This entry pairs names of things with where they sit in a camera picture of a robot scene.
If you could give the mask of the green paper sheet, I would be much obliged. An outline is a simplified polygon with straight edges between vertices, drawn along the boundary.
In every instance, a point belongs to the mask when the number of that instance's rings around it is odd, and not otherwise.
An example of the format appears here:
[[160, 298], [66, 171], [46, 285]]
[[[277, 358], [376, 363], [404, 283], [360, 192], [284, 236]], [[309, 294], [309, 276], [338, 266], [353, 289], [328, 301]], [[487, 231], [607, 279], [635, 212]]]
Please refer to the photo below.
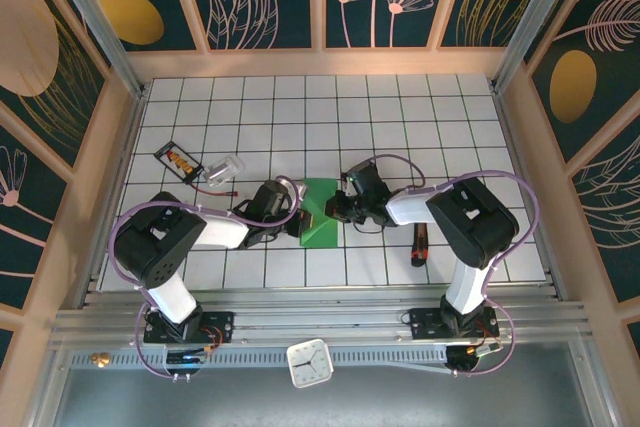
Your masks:
[[306, 249], [334, 249], [338, 247], [338, 222], [325, 214], [326, 202], [337, 188], [335, 179], [305, 178], [307, 187], [301, 208], [311, 215], [311, 224], [300, 240]]

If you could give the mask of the white square clock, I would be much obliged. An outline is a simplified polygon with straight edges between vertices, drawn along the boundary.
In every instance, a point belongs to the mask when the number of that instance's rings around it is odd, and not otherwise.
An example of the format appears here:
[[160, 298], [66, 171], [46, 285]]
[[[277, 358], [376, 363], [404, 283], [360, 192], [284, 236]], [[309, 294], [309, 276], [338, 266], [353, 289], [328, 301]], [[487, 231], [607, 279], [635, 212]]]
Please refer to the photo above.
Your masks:
[[286, 360], [292, 384], [298, 389], [328, 382], [334, 372], [329, 347], [322, 339], [288, 347]]

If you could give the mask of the black yellow battery pack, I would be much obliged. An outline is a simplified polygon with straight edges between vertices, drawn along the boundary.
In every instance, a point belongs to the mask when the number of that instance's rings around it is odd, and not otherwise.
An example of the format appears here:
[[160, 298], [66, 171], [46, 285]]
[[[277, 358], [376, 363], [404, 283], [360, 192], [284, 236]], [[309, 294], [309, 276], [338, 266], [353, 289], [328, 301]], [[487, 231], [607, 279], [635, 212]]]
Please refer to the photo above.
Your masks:
[[184, 184], [193, 183], [204, 171], [201, 163], [173, 141], [159, 148], [154, 157]]

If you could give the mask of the grey metal panel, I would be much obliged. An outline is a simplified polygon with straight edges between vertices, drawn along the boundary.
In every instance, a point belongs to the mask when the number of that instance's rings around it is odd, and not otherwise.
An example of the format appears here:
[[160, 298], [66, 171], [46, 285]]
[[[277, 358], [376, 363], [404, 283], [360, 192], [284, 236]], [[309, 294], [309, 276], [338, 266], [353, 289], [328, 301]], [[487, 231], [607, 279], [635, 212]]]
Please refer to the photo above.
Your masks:
[[190, 382], [51, 354], [27, 427], [623, 427], [590, 346], [524, 343], [479, 377], [342, 367], [298, 389], [286, 368], [202, 369]]

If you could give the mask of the aluminium mounting rail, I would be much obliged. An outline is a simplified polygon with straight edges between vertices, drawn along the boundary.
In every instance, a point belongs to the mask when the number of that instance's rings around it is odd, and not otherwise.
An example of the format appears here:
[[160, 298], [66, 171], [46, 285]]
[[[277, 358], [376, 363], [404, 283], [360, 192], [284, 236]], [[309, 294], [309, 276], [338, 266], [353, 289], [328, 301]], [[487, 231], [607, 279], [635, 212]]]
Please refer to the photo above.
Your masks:
[[[445, 288], [338, 286], [220, 289], [195, 293], [207, 311], [235, 315], [235, 346], [284, 347], [321, 338], [330, 345], [390, 345], [411, 340], [407, 311], [436, 307]], [[498, 284], [489, 290], [504, 307], [504, 340], [524, 342], [590, 339], [585, 307], [562, 301], [542, 284]], [[53, 346], [126, 347], [133, 339], [142, 298], [135, 292], [91, 293], [80, 310], [61, 310], [53, 322]]]

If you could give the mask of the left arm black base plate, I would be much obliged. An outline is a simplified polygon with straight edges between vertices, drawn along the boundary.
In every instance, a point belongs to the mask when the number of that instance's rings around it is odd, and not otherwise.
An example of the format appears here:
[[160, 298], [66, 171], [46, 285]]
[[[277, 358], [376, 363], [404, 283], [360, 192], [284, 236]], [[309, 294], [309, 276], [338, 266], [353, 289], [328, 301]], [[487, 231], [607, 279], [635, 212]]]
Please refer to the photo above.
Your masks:
[[161, 312], [145, 315], [143, 341], [146, 344], [229, 343], [234, 329], [232, 312], [203, 312], [197, 309], [182, 323], [171, 322]]

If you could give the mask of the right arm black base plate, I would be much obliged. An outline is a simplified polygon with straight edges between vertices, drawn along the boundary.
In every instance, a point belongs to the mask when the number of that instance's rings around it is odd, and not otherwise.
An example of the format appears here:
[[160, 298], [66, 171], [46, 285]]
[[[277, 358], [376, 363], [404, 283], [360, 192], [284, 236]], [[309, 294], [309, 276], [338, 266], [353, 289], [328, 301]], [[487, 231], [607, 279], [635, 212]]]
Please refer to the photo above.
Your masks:
[[408, 311], [414, 340], [483, 338], [500, 336], [496, 312], [480, 306], [474, 312], [457, 314], [450, 308], [414, 308]]

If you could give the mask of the aluminium table side rail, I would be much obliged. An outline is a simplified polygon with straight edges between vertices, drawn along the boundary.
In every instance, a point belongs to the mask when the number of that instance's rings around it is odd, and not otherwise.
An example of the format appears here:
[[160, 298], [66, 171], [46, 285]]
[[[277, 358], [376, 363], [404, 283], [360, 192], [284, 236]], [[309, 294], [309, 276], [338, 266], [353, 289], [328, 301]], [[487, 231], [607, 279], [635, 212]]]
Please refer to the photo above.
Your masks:
[[571, 298], [562, 274], [562, 246], [558, 243], [557, 205], [562, 200], [562, 170], [557, 149], [552, 145], [549, 129], [539, 105], [527, 86], [511, 86], [493, 94], [505, 137], [514, 159], [515, 171], [533, 188], [537, 200], [525, 202], [527, 213], [539, 211], [534, 238], [539, 247], [543, 266], [549, 271], [554, 288], [561, 300]]
[[104, 257], [108, 255], [109, 239], [118, 219], [120, 197], [151, 90], [149, 83], [141, 84], [140, 87], [140, 96], [131, 102], [131, 106], [123, 114], [121, 125], [116, 128], [113, 140], [105, 149], [106, 164], [102, 170], [91, 217], [91, 237], [83, 263], [79, 267], [74, 295], [70, 300], [74, 308], [83, 308], [95, 272], [100, 271]]

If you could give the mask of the aluminium frame post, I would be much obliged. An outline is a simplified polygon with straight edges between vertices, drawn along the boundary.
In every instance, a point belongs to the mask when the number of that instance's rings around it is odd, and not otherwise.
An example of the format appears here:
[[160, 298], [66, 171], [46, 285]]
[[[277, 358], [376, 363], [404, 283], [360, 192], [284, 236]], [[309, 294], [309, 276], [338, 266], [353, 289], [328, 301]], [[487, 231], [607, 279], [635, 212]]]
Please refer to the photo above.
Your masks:
[[556, 1], [531, 0], [529, 2], [491, 81], [493, 94], [501, 95], [506, 90]]
[[84, 15], [102, 50], [111, 62], [117, 76], [136, 100], [145, 97], [146, 85], [138, 78], [129, 62], [126, 51], [105, 17], [98, 0], [73, 0]]

